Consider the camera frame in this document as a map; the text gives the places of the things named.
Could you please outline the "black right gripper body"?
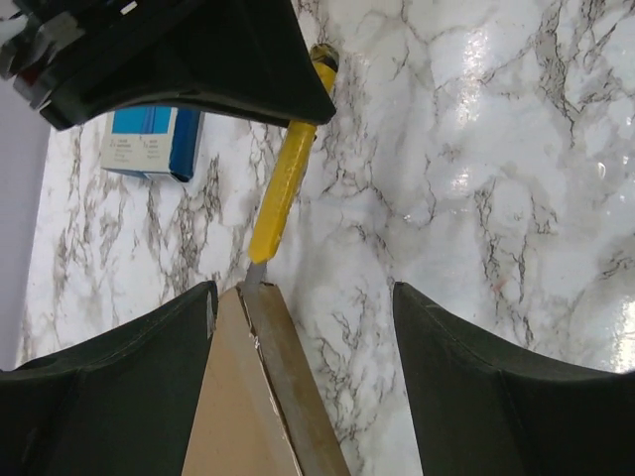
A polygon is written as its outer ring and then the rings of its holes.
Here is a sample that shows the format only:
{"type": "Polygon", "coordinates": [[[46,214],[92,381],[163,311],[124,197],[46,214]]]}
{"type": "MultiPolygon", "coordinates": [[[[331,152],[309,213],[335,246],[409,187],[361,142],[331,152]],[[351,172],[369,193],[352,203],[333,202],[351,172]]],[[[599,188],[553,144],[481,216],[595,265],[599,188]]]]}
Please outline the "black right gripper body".
{"type": "Polygon", "coordinates": [[[55,57],[74,42],[114,25],[137,1],[3,1],[1,78],[32,107],[51,95],[36,82],[55,57]]]}

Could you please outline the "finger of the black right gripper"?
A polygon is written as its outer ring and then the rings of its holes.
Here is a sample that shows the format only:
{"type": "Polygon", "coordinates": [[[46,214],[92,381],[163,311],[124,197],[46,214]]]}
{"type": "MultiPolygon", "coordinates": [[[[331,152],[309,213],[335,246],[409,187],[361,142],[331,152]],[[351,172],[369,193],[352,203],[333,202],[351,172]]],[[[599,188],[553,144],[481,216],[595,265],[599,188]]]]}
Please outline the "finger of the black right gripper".
{"type": "Polygon", "coordinates": [[[321,84],[289,1],[94,1],[83,35],[39,77],[56,129],[139,105],[189,107],[285,127],[327,123],[321,84]]]}

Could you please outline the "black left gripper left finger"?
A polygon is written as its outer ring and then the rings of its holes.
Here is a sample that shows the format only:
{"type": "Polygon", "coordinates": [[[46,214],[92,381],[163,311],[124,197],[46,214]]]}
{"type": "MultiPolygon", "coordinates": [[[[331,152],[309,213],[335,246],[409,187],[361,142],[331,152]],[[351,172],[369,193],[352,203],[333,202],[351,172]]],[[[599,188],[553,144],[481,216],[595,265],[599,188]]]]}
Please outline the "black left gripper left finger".
{"type": "Polygon", "coordinates": [[[2,474],[181,474],[217,309],[215,282],[203,282],[2,372],[2,474]]]}

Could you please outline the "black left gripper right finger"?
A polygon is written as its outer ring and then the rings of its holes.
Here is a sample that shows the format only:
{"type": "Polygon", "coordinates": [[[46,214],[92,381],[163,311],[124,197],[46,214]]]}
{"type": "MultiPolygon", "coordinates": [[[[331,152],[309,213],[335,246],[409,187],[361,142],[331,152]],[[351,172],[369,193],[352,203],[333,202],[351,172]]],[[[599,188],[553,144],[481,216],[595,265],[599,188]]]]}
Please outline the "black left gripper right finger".
{"type": "Polygon", "coordinates": [[[411,285],[393,319],[427,475],[630,475],[634,376],[514,345],[411,285]]]}

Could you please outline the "yellow utility knife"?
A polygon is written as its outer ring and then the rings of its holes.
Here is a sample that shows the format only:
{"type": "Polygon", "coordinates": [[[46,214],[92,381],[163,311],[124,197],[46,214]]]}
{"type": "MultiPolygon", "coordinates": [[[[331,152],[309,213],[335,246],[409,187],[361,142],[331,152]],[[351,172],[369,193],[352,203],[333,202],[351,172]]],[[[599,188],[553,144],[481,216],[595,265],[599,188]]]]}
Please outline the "yellow utility knife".
{"type": "Polygon", "coordinates": [[[263,281],[267,264],[279,249],[294,197],[307,170],[317,128],[300,121],[292,121],[287,128],[247,250],[250,260],[247,285],[263,281]]]}

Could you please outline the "brown cardboard express box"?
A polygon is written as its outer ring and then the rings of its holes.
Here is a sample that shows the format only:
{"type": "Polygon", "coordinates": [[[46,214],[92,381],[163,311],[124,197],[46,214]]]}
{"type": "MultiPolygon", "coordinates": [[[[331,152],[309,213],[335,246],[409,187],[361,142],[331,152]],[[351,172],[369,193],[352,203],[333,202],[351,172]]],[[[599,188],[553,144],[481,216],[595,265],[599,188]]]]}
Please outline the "brown cardboard express box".
{"type": "Polygon", "coordinates": [[[183,472],[349,474],[278,287],[221,295],[183,472]]]}

